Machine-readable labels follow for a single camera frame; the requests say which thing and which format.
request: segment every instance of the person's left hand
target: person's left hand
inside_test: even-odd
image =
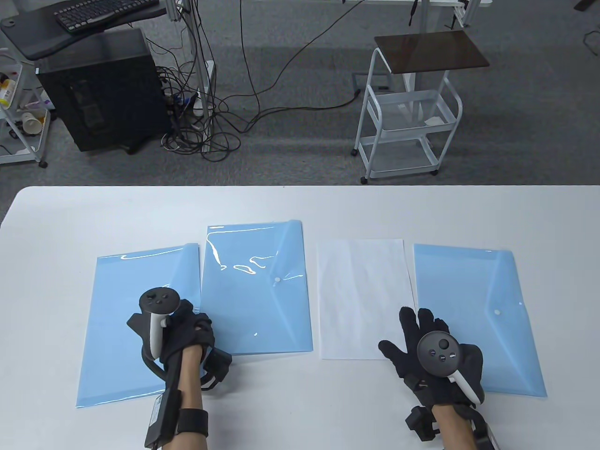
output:
[[[205,313],[194,313],[192,304],[187,300],[181,300],[181,305],[169,317],[167,327],[164,329],[160,362],[164,365],[176,352],[191,346],[201,346],[200,363],[208,353],[208,348],[214,345],[212,321]]]

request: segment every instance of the black pc case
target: black pc case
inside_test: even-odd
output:
[[[36,75],[81,151],[133,145],[170,129],[140,29],[85,38],[39,60]]]

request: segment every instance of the white paper sheet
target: white paper sheet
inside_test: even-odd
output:
[[[382,339],[406,350],[398,320],[415,307],[402,239],[335,239],[318,247],[322,359],[384,359]]]

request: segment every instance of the rolling cart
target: rolling cart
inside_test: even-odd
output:
[[[436,175],[463,115],[463,102],[448,74],[451,70],[487,67],[490,63],[462,30],[379,36],[375,42],[377,48],[371,57],[361,117],[351,152],[353,156],[361,155],[366,168],[361,184],[367,184],[370,178],[386,176],[423,172]],[[419,75],[442,71],[438,89],[411,90],[404,78],[406,92],[376,94],[371,79],[377,56],[390,74]],[[442,97],[445,88],[457,104],[456,114]],[[376,132],[373,136],[362,137],[367,113]],[[449,131],[449,136],[437,157],[427,135],[444,131]]]
[[[28,73],[29,68],[24,69],[23,64],[7,48],[0,49],[0,55],[3,59],[14,61],[13,64],[0,64],[0,73],[15,81],[7,104],[0,106],[0,164],[36,161],[45,169],[48,163],[43,160],[43,152],[50,127],[50,112],[43,107],[31,110],[21,108],[35,99],[42,106],[41,88],[25,88],[29,85],[28,77],[33,77]],[[27,134],[19,126],[21,114],[25,112],[33,114],[41,122],[42,128],[38,134]]]

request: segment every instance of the blue plastic folder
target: blue plastic folder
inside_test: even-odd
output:
[[[98,258],[77,407],[164,390],[164,382],[142,362],[142,340],[127,326],[140,312],[140,296],[157,286],[172,287],[200,304],[198,244]]]
[[[312,351],[301,222],[208,227],[202,280],[220,349]]]
[[[512,252],[416,244],[415,271],[419,308],[483,351],[486,391],[547,396]]]

